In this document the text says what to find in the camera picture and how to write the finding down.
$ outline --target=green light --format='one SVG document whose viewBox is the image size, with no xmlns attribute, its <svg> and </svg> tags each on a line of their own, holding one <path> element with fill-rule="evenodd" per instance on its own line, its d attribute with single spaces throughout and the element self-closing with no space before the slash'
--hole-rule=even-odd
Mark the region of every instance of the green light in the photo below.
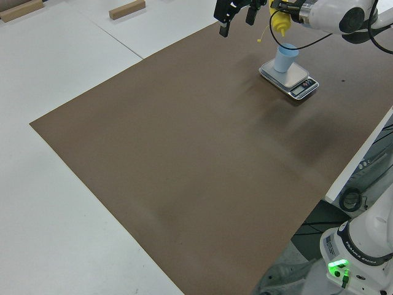
<svg viewBox="0 0 393 295">
<path fill-rule="evenodd" d="M 331 267 L 346 266 L 346 265 L 348 265 L 348 260 L 341 259 L 341 260 L 337 260 L 337 261 L 331 262 L 327 266 L 329 266 L 329 268 L 331 268 Z"/>
</svg>

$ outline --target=scale platform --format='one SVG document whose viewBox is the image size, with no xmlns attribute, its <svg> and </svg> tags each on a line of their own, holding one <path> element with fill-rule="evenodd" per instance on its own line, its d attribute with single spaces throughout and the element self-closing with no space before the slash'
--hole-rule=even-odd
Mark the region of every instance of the scale platform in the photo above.
<svg viewBox="0 0 393 295">
<path fill-rule="evenodd" d="M 274 86 L 295 100 L 302 100 L 316 90 L 319 83 L 311 78 L 308 71 L 293 63 L 288 72 L 280 73 L 274 69 L 274 60 L 268 61 L 259 73 Z"/>
</svg>

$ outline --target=yellow squeeze bottle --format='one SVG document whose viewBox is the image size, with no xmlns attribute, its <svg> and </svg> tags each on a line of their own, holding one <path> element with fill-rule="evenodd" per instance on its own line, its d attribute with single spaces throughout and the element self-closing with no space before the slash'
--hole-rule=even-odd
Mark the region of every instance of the yellow squeeze bottle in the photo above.
<svg viewBox="0 0 393 295">
<path fill-rule="evenodd" d="M 269 7 L 271 6 L 272 2 L 273 0 L 269 0 Z M 270 15 L 272 15 L 276 9 L 270 7 L 269 11 Z M 290 15 L 285 14 L 284 12 L 277 12 L 271 19 L 271 26 L 276 32 L 281 33 L 281 35 L 284 37 L 285 32 L 290 28 Z"/>
</svg>

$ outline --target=brown paper sheet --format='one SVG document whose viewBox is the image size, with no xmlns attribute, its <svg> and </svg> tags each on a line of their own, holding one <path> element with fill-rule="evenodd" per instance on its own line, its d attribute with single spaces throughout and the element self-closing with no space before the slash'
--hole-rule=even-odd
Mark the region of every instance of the brown paper sheet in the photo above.
<svg viewBox="0 0 393 295">
<path fill-rule="evenodd" d="M 321 87 L 291 103 L 257 71 L 275 55 L 256 43 L 266 15 L 250 27 L 243 11 L 227 39 L 209 26 L 32 123 L 186 295 L 249 294 L 392 105 L 391 56 L 339 36 L 301 52 Z M 293 25 L 287 40 L 320 36 Z"/>
</svg>

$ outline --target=light blue cup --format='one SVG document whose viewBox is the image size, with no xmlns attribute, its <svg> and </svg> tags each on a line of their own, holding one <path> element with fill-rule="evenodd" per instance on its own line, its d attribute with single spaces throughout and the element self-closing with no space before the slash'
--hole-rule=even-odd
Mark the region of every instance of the light blue cup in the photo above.
<svg viewBox="0 0 393 295">
<path fill-rule="evenodd" d="M 283 46 L 288 48 L 296 48 L 292 44 L 284 43 Z M 280 73 L 286 73 L 291 64 L 299 55 L 299 50 L 289 50 L 281 46 L 277 48 L 276 59 L 274 61 L 274 69 Z"/>
</svg>

